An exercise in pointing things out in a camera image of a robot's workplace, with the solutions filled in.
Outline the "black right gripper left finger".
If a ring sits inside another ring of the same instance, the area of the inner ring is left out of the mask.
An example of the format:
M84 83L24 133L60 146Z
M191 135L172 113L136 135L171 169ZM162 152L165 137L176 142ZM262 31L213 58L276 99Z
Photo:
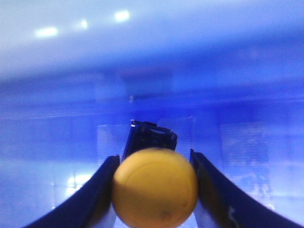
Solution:
M26 225L27 228L113 228L116 214L111 206L112 181L120 164L109 156L95 174L55 209Z

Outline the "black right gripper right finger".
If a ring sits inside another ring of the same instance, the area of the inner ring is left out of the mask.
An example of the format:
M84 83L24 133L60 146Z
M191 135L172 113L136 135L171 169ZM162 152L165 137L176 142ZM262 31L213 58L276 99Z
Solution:
M199 183L194 216L199 228L299 228L231 182L200 152L190 151Z

